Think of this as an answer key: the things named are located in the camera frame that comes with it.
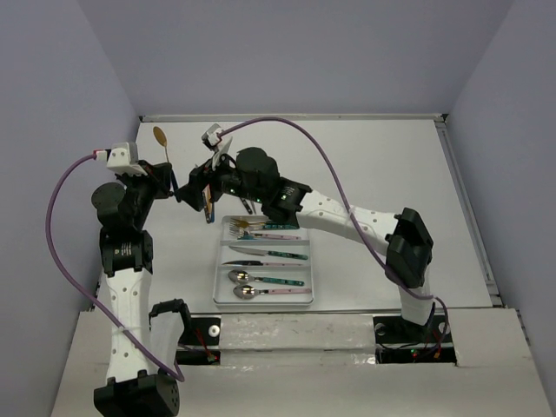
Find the orange plastic knife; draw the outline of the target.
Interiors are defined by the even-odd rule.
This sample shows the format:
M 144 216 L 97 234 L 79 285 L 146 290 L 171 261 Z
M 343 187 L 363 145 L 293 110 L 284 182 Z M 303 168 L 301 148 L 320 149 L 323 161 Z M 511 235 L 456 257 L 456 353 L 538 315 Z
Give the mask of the orange plastic knife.
M 209 202 L 211 202 L 210 186 L 207 186 L 207 187 L 203 190 L 203 194 L 206 195 L 207 198 L 209 199 Z

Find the fork with dark marbled handle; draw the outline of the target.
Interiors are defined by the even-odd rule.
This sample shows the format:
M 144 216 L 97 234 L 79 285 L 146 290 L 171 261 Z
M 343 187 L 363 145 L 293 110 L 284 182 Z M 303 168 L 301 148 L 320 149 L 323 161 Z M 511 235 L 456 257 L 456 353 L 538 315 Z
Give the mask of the fork with dark marbled handle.
M 247 210 L 247 213 L 249 215 L 252 215 L 254 213 L 254 210 L 252 209 L 251 204 L 248 203 L 248 201 L 244 198 L 241 198 L 240 201 L 242 203 L 242 206 Z

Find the knife with marbled dark handle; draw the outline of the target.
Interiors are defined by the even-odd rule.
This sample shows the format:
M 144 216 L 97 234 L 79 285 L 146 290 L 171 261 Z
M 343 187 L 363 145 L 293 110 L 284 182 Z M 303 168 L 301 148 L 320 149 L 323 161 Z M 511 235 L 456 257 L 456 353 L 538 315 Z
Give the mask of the knife with marbled dark handle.
M 213 222 L 210 202 L 206 195 L 203 195 L 202 197 L 203 197 L 203 213 L 204 213 L 205 222 L 207 224 L 210 224 Z

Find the gold fork dark-green handle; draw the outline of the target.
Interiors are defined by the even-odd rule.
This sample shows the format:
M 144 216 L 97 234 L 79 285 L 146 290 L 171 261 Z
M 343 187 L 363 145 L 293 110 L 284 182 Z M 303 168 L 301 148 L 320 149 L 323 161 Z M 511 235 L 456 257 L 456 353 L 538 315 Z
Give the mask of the gold fork dark-green handle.
M 230 229 L 264 229 L 266 222 L 247 222 L 241 219 L 231 219 L 229 222 Z

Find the fork with teal marbled handle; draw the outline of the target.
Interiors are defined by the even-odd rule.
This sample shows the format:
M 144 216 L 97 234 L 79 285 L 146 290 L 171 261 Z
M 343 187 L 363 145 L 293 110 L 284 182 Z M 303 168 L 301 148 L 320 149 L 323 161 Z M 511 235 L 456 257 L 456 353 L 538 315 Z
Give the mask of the fork with teal marbled handle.
M 299 229 L 299 227 L 293 226 L 293 225 L 287 225 L 287 224 L 276 224 L 276 223 L 272 223 L 272 222 L 266 222 L 266 226 L 264 227 L 264 229 L 244 229 L 247 230 L 249 232 L 251 231 L 257 231 L 257 230 L 271 230 L 271 231 L 276 231 L 276 230 L 297 230 Z M 232 231 L 237 231 L 237 230 L 241 230 L 241 229 L 230 229 L 228 227 L 229 232 L 231 233 Z

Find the fork with pink handle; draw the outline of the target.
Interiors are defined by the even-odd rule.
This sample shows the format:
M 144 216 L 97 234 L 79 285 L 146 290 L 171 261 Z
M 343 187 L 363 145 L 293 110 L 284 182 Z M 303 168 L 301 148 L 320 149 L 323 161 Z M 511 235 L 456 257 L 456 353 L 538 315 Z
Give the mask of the fork with pink handle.
M 298 235 L 278 235 L 278 234 L 258 233 L 258 232 L 249 232 L 243 229 L 232 231 L 230 234 L 235 239 L 241 235 L 253 235 L 257 237 L 256 240 L 299 241 L 301 239 L 301 237 Z

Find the gold spoon dark-green handle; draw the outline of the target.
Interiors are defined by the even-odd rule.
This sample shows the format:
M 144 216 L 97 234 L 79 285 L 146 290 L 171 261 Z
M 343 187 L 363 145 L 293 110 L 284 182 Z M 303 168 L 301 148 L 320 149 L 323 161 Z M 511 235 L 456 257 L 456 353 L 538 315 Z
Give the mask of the gold spoon dark-green handle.
M 154 126 L 152 131 L 153 131 L 153 135 L 154 135 L 154 138 L 156 139 L 156 141 L 164 148 L 164 154 L 165 154 L 165 157 L 166 157 L 166 162 L 168 164 L 170 164 L 169 150 L 168 150 L 168 139 L 167 139 L 165 133 L 158 126 Z M 171 184 L 171 190 L 174 194 L 174 197 L 176 198 L 176 200 L 178 200 L 178 197 L 176 195 L 178 186 L 177 186 L 177 180 L 176 180 L 176 177 L 175 177 L 175 172 L 173 170 L 173 166 L 170 166 L 170 184 Z

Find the teal plastic fork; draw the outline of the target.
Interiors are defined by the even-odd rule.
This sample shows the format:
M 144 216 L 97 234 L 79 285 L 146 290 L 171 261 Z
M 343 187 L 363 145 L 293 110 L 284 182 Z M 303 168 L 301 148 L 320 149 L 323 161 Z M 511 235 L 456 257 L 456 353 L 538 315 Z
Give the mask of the teal plastic fork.
M 241 235 L 238 236 L 236 239 L 239 241 L 250 241 L 250 240 L 256 240 L 257 237 L 253 235 Z

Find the knife with teal marbled handle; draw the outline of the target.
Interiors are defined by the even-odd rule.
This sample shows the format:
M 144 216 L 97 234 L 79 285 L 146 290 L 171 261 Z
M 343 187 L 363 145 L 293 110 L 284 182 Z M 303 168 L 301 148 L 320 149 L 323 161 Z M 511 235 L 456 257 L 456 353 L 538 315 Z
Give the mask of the knife with teal marbled handle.
M 280 257 L 280 258 L 301 260 L 301 261 L 307 261 L 309 259 L 308 255 L 276 251 L 276 250 L 265 250 L 265 249 L 239 247 L 239 246 L 229 246 L 229 248 L 234 250 L 235 252 L 242 253 L 245 255 L 273 256 L 273 257 Z

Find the knife with pink handle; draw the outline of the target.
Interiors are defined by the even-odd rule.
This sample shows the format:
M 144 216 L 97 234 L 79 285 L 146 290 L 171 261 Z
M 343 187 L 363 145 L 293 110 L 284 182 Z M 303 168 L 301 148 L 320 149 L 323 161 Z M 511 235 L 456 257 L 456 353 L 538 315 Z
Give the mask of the knife with pink handle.
M 268 262 L 268 261 L 255 261 L 255 260 L 238 260 L 238 261 L 225 261 L 222 266 L 245 266 L 245 267 L 304 267 L 307 266 L 302 263 L 292 262 Z

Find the spoon with teal marbled handle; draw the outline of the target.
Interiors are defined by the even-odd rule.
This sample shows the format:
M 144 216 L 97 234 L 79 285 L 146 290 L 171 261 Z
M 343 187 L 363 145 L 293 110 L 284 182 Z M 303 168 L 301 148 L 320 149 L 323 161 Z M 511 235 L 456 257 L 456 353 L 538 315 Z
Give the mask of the spoon with teal marbled handle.
M 238 284 L 246 284 L 250 282 L 264 282 L 276 285 L 287 285 L 294 287 L 303 287 L 305 285 L 304 281 L 266 277 L 266 276 L 255 276 L 246 271 L 234 269 L 228 272 L 228 278 Z

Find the spoon with pink handle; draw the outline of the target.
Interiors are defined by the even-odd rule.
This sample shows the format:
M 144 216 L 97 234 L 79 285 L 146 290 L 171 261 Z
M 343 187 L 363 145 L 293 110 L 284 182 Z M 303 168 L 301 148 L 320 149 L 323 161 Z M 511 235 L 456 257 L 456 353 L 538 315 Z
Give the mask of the spoon with pink handle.
M 250 285 L 238 285 L 233 289 L 233 294 L 242 300 L 252 300 L 258 295 L 304 295 L 311 293 L 311 288 L 257 289 Z

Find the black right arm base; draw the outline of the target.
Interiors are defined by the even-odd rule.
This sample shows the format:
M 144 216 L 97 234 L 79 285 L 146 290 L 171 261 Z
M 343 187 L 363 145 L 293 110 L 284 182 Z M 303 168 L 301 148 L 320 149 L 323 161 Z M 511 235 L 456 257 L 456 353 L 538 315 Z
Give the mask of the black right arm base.
M 446 316 L 430 314 L 424 325 L 400 315 L 373 318 L 375 359 L 379 364 L 456 364 L 456 353 Z

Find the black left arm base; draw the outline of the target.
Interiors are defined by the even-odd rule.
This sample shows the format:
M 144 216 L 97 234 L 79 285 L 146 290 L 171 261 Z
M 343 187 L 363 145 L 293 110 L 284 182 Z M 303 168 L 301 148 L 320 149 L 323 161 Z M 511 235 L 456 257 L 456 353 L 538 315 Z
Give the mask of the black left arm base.
M 151 346 L 162 358 L 164 343 L 176 347 L 175 359 L 184 366 L 219 365 L 221 317 L 192 316 L 182 299 L 156 303 L 149 312 Z

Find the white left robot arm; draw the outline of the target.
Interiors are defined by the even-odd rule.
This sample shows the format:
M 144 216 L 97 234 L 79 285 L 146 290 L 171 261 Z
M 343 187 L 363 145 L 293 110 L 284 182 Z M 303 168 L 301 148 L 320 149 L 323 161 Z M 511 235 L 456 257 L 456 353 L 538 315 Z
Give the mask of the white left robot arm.
M 178 384 L 169 374 L 175 345 L 192 333 L 182 301 L 165 301 L 149 311 L 153 240 L 144 230 L 153 202 L 171 197 L 170 163 L 138 163 L 142 173 L 117 175 L 98 187 L 91 203 L 101 223 L 99 246 L 110 297 L 111 353 L 106 384 L 93 394 L 103 416 L 175 416 Z

